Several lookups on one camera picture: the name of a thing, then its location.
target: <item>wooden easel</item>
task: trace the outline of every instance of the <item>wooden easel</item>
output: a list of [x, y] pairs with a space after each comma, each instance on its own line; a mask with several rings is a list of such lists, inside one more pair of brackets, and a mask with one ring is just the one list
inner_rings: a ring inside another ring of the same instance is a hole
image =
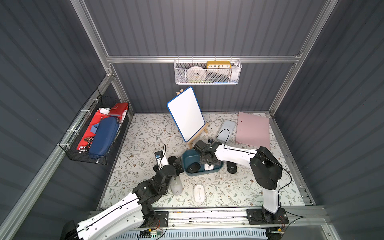
[[[176, 92], [177, 95], [182, 93], [184, 90], [180, 89], [180, 92]], [[209, 123], [206, 122], [204, 127], [202, 127], [188, 142], [189, 149], [192, 149], [192, 142], [196, 140], [196, 138], [204, 131], [205, 133], [208, 133], [207, 127], [209, 126]]]

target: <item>black computer mouse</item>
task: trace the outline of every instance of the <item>black computer mouse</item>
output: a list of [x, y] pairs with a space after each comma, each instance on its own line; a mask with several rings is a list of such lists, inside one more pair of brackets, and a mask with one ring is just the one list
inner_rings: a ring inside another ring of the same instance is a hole
[[227, 161], [227, 171], [229, 173], [235, 174], [237, 172], [236, 163]]
[[201, 167], [200, 163], [194, 162], [187, 167], [186, 171], [189, 173], [195, 173], [200, 170], [200, 167]]

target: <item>pink folder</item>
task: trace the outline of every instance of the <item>pink folder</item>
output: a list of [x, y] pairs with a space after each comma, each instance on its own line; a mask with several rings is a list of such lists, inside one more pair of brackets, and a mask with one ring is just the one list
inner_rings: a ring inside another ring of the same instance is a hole
[[270, 150], [269, 119], [239, 112], [236, 142], [257, 148], [266, 147]]

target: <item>blue whiteboard frame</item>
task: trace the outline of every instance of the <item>blue whiteboard frame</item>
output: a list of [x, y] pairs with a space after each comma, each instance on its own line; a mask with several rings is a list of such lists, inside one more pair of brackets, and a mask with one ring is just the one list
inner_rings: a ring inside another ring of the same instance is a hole
[[[199, 106], [199, 109], [200, 109], [200, 113], [201, 113], [201, 117], [203, 118], [203, 120], [204, 120], [204, 124], [203, 124], [203, 126], [201, 126], [201, 128], [190, 138], [190, 139], [188, 139], [188, 140], [186, 140], [185, 138], [184, 138], [184, 136], [183, 136], [183, 134], [181, 133], [181, 131], [180, 131], [180, 128], [179, 128], [179, 126], [177, 125], [177, 122], [176, 122], [176, 120], [175, 120], [175, 118], [173, 117], [173, 115], [172, 115], [172, 113], [171, 113], [171, 111], [170, 111], [170, 109], [169, 109], [169, 107], [168, 107], [168, 104], [170, 103], [170, 102], [172, 102], [175, 98], [177, 98], [178, 96], [180, 96], [181, 94], [183, 94], [187, 89], [189, 89], [189, 88], [192, 88], [192, 91], [193, 91], [193, 95], [195, 96], [195, 99], [196, 99], [196, 102], [197, 102], [197, 105]], [[205, 126], [205, 124], [206, 124], [206, 122], [205, 122], [205, 119], [204, 119], [204, 117], [203, 117], [203, 113], [201, 112], [201, 108], [200, 108], [200, 104], [199, 104], [199, 101], [197, 100], [197, 98], [196, 98], [196, 94], [195, 94], [195, 91], [193, 90], [193, 87], [188, 87], [187, 89], [185, 89], [182, 93], [180, 93], [179, 95], [177, 95], [176, 97], [174, 97], [174, 98], [172, 98], [168, 103], [167, 103], [167, 108], [168, 108], [168, 111], [169, 111], [169, 113], [170, 113], [170, 115], [172, 116], [172, 118], [173, 118], [173, 121], [175, 122], [175, 124], [176, 124], [176, 127], [177, 127], [177, 129], [179, 130], [179, 132], [180, 132], [180, 134], [181, 134], [181, 136], [183, 137], [183, 140], [184, 140], [184, 142], [188, 142], [189, 140], [191, 140], [204, 126]]]

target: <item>black mounting plate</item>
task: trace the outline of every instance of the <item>black mounting plate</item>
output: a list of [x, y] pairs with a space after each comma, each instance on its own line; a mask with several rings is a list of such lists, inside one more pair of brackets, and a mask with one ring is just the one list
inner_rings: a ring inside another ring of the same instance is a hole
[[156, 224], [159, 225], [159, 220], [160, 220], [160, 227], [163, 228], [167, 228], [168, 227], [168, 215], [169, 215], [169, 212], [168, 211], [155, 211], [155, 218], [156, 218], [156, 223], [155, 222], [152, 222], [152, 223], [146, 223], [144, 222], [143, 225], [141, 225], [140, 227], [145, 227], [145, 228], [156, 228]]
[[[249, 225], [269, 224], [265, 221], [261, 208], [247, 209], [247, 217], [248, 217]], [[281, 219], [283, 219], [284, 224], [289, 223], [287, 213], [283, 208], [279, 207], [279, 210], [276, 212], [276, 220], [273, 224], [281, 224], [282, 223]]]

